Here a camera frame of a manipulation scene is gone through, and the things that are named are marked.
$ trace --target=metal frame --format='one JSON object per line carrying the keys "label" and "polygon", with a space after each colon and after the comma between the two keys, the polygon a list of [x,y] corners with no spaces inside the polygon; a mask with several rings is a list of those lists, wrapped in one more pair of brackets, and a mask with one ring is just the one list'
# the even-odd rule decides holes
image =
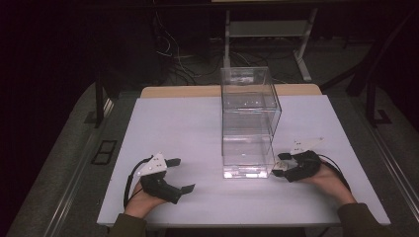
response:
{"label": "metal frame", "polygon": [[77,191],[80,187],[80,184],[83,180],[83,172],[91,161],[91,157],[94,154],[94,148],[99,143],[100,137],[103,133],[104,128],[106,127],[107,118],[112,112],[114,104],[111,100],[107,100],[105,107],[98,113],[103,113],[103,123],[99,123],[99,126],[94,129],[90,134],[85,147],[81,153],[81,157],[78,161],[77,167],[72,174],[65,191],[59,200],[58,206],[55,210],[55,213],[52,215],[51,220],[48,222],[48,226],[43,234],[43,237],[55,237],[59,236],[62,225],[64,224],[65,218],[70,210],[71,205],[77,195]]}
{"label": "metal frame", "polygon": [[[315,20],[316,15],[317,15],[317,8],[311,9],[310,16],[309,16],[308,20],[306,21],[305,28],[303,29],[301,34],[292,33],[291,35],[289,35],[287,33],[282,33],[281,30],[283,30],[283,29],[276,29],[276,31],[274,33],[269,34],[270,37],[271,36],[301,37],[301,43],[299,45],[299,48],[298,48],[298,50],[296,50],[293,53],[293,56],[294,56],[296,65],[299,68],[299,72],[301,73],[302,79],[305,82],[311,82],[311,76],[310,76],[310,73],[308,72],[307,66],[305,65],[305,62],[303,60],[303,56],[304,56],[305,48],[307,47],[307,44],[308,44],[308,41],[309,41],[309,38],[310,38],[311,30],[312,30],[312,27],[314,25],[314,20]],[[229,58],[229,51],[230,51],[230,46],[229,46],[230,40],[229,39],[231,37],[245,37],[245,36],[236,36],[236,35],[231,34],[230,11],[227,10],[226,14],[225,14],[225,40],[224,40],[225,51],[224,51],[224,60],[223,60],[224,68],[228,68],[231,65],[230,58]]]}

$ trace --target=table leg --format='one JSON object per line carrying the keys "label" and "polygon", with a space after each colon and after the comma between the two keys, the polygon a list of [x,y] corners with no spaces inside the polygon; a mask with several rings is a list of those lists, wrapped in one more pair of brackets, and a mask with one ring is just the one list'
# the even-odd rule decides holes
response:
{"label": "table leg", "polygon": [[224,68],[230,67],[230,11],[225,13]]}
{"label": "table leg", "polygon": [[301,44],[299,45],[299,49],[293,53],[296,64],[298,65],[299,71],[301,73],[302,79],[306,82],[311,81],[311,76],[310,76],[310,73],[308,72],[307,66],[305,65],[305,62],[302,59],[302,57],[304,55],[305,48],[307,47],[307,43],[310,38],[310,34],[314,25],[314,19],[315,19],[316,14],[317,14],[317,8],[312,9],[310,16],[308,18],[307,25],[305,26],[305,30],[302,36]]}

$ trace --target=hand-mounted device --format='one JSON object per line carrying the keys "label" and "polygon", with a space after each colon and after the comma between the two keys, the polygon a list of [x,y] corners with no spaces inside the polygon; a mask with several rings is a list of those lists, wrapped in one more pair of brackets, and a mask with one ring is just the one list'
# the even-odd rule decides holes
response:
{"label": "hand-mounted device", "polygon": [[181,163],[181,159],[170,159],[165,160],[161,152],[157,153],[150,158],[140,161],[132,169],[131,174],[127,178],[126,182],[126,191],[124,195],[124,207],[126,207],[129,201],[129,189],[132,183],[133,175],[136,169],[144,164],[144,167],[137,173],[138,176],[141,176],[140,183],[142,189],[149,195],[162,198],[164,200],[170,201],[176,204],[179,198],[182,195],[191,193],[194,190],[195,185],[185,186],[181,189],[177,189],[173,186],[170,186],[164,181],[166,175],[166,169],[168,167],[178,166]]}
{"label": "hand-mounted device", "polygon": [[[344,178],[339,166],[330,158],[316,154],[314,151],[310,150],[313,146],[323,140],[324,139],[320,137],[296,141],[290,153],[281,153],[278,155],[280,161],[277,162],[272,173],[277,177],[285,177],[291,183],[314,176],[320,170],[321,164],[324,164],[336,173],[342,183],[350,191],[349,184]],[[330,160],[336,167],[320,159],[320,156]],[[296,166],[289,169],[288,164],[284,162],[287,160],[294,160]]]}

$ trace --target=floor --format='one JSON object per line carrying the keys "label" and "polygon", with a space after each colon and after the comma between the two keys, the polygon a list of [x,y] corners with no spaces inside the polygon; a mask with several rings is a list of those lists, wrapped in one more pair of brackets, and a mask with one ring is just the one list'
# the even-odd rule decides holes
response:
{"label": "floor", "polygon": [[[370,48],[367,44],[343,48],[343,44],[341,39],[321,39],[309,43],[304,61],[312,83],[321,85],[351,68]],[[233,41],[232,66],[269,66],[275,83],[304,83],[292,57],[296,47],[297,41],[293,39]],[[211,41],[210,59],[196,57],[184,50],[174,50],[174,53],[172,58],[162,56],[162,60],[168,61],[165,67],[167,80],[162,86],[219,84],[218,69],[222,64],[220,39]],[[403,175],[417,189],[419,134],[381,90],[377,92],[377,108],[384,110],[392,123],[372,128],[364,116],[365,94],[359,98],[350,98],[345,93],[350,79],[323,94],[329,97],[390,218],[392,224],[389,228],[402,236],[419,236],[418,217],[412,213],[411,206],[384,161],[386,156],[393,156]],[[96,219],[118,158],[130,112],[138,96],[138,91],[126,90],[118,99],[109,101],[104,122],[95,128],[94,124],[85,123],[86,117],[95,110],[94,85],[86,89],[51,150],[8,236],[106,235],[107,228],[98,225]],[[384,145],[379,144],[377,137],[384,141]],[[116,140],[116,150],[110,164],[92,165],[90,160],[102,140]],[[313,237],[323,229],[306,228],[305,233]],[[167,236],[179,236],[169,233]],[[278,235],[275,231],[267,231],[266,236]],[[341,228],[331,227],[324,236],[342,236]]]}

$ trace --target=white plastic part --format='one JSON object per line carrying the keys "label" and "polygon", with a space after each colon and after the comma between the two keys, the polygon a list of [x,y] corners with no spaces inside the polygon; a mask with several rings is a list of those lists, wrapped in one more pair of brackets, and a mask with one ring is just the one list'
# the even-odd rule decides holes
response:
{"label": "white plastic part", "polygon": [[317,144],[319,144],[323,140],[324,140],[323,137],[305,139],[305,140],[296,140],[293,143],[293,149],[291,150],[290,154],[291,155],[296,155],[296,154],[299,154],[299,153],[303,153],[307,150],[310,150],[311,148],[313,148],[314,146],[316,146]]}
{"label": "white plastic part", "polygon": [[282,170],[285,171],[289,167],[289,164],[285,161],[280,160],[280,158],[275,158],[275,166],[273,170]]}
{"label": "white plastic part", "polygon": [[155,173],[159,173],[162,171],[167,170],[166,161],[164,160],[163,154],[161,152],[157,153],[156,155],[148,161],[144,167],[141,168],[136,174],[138,176],[146,176]]}

